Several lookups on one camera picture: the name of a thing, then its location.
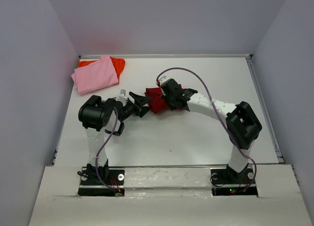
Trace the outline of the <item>dark red t shirt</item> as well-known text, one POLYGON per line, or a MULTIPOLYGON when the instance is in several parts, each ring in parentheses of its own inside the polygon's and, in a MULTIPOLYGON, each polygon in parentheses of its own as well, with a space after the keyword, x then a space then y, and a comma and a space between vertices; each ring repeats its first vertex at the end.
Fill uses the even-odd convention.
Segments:
POLYGON ((159 114, 166 110, 170 110, 166 102, 161 98, 162 91, 160 87, 146 88, 144 94, 146 97, 152 97, 152 101, 148 103, 148 106, 150 111, 154 114, 159 114))

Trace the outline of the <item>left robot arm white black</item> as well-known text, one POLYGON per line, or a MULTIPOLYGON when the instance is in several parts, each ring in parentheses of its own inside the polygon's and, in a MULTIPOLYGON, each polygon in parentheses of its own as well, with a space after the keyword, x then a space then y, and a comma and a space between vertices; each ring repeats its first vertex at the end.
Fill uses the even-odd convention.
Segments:
POLYGON ((80 108, 78 119, 87 134, 89 159, 86 178, 109 176, 108 157, 105 153, 105 134, 120 136, 125 128, 124 121, 130 116, 142 118, 149 110, 151 97, 130 92, 130 98, 108 98, 92 95, 80 108))

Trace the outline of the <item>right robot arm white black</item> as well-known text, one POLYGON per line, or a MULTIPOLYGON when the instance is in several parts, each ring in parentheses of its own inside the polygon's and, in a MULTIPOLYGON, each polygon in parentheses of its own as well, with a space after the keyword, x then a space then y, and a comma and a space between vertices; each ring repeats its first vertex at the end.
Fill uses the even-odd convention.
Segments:
POLYGON ((244 176, 250 159, 251 147, 262 130, 262 125, 247 102, 225 103, 210 99, 194 89, 186 89, 165 76, 158 80, 162 98, 171 110, 199 113, 222 123, 233 144, 226 175, 236 181, 244 176))

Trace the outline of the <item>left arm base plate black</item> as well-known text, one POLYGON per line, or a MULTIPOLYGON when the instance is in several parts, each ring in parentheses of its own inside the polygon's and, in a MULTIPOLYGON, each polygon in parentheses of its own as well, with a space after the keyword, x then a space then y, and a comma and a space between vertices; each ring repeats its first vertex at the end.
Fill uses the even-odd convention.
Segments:
POLYGON ((123 197, 125 194, 124 169, 109 169, 109 175, 106 180, 99 180, 96 174, 90 175, 86 168, 78 171, 80 182, 78 195, 81 197, 123 197))

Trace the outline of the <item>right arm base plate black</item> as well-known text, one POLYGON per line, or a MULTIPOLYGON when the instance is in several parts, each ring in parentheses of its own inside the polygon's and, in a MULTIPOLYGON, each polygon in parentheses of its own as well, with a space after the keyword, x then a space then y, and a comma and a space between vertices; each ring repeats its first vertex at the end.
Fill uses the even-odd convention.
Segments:
POLYGON ((256 182, 252 181, 254 172, 248 168, 244 176, 240 179, 231 180, 226 173, 226 169, 211 169, 210 183, 211 193, 214 197, 220 196, 258 196, 256 182))

